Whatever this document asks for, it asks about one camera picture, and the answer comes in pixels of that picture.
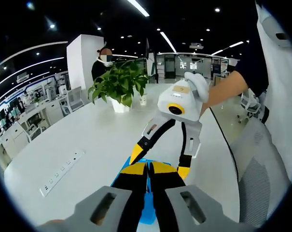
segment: power outlet strip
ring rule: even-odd
[[[61,180],[61,178],[77,163],[79,158],[84,154],[82,151],[77,151],[74,153],[71,159],[66,161],[56,172],[46,181],[46,184],[40,188],[40,192],[43,197],[46,197],[48,193],[56,186],[56,184]]]

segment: potted plant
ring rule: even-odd
[[[91,92],[93,103],[96,97],[101,97],[105,102],[106,97],[109,97],[115,112],[127,112],[132,105],[134,87],[142,96],[148,79],[148,75],[135,61],[125,62],[120,67],[113,65],[109,71],[95,80],[93,86],[89,88],[88,98]]]
[[[40,99],[39,99],[39,98],[35,98],[35,99],[34,99],[34,103],[35,103],[36,106],[39,105],[39,102],[40,102]]]

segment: white cabinet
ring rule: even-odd
[[[14,138],[15,149],[17,154],[22,151],[28,145],[28,137],[25,132],[19,134],[16,138]]]
[[[14,140],[9,135],[2,135],[2,145],[7,153],[7,155],[13,159],[17,155],[17,150],[15,148]]]
[[[62,113],[59,101],[54,101],[50,103],[46,107],[46,113],[47,113],[50,125],[53,125],[56,122],[63,119],[63,113]]]
[[[2,145],[8,154],[13,159],[18,153],[27,146],[27,134],[18,123],[14,123],[1,137]]]

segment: camera lens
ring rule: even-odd
[[[169,109],[170,112],[172,112],[175,115],[181,115],[182,114],[181,109],[179,109],[179,108],[177,108],[175,106],[170,106],[168,109]]]

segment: black shirt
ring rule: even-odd
[[[95,79],[97,79],[99,76],[102,76],[107,70],[108,69],[102,62],[98,60],[94,62],[91,70],[93,81],[95,81]]]

